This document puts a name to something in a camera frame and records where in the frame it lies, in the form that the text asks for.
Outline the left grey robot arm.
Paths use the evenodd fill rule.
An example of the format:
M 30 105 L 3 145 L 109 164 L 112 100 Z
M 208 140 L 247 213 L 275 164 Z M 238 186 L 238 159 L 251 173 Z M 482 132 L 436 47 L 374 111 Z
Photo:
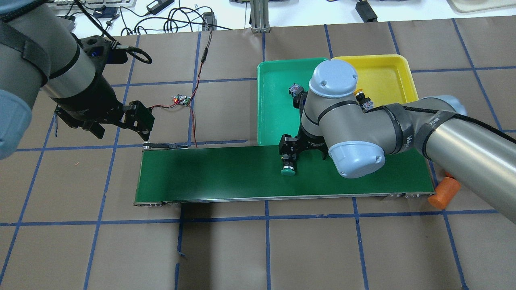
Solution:
M 140 101 L 118 101 L 103 76 L 107 64 L 123 64 L 128 56 L 151 64 L 145 51 L 108 33 L 77 38 L 44 0 L 2 0 L 0 48 L 1 159 L 18 148 L 41 89 L 69 127 L 101 139 L 103 125 L 112 124 L 149 140 L 155 121 L 150 109 Z

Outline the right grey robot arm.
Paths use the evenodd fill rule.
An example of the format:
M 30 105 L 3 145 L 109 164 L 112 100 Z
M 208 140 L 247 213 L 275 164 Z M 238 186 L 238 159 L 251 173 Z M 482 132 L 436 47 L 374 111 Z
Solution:
M 301 152 L 329 156 L 343 178 L 378 171 L 386 156 L 415 149 L 515 222 L 515 139 L 468 117 L 451 95 L 367 109 L 356 92 L 358 73 L 347 61 L 318 64 L 308 90 L 290 88 L 299 109 L 295 137 L 283 135 L 279 154 L 294 171 Z

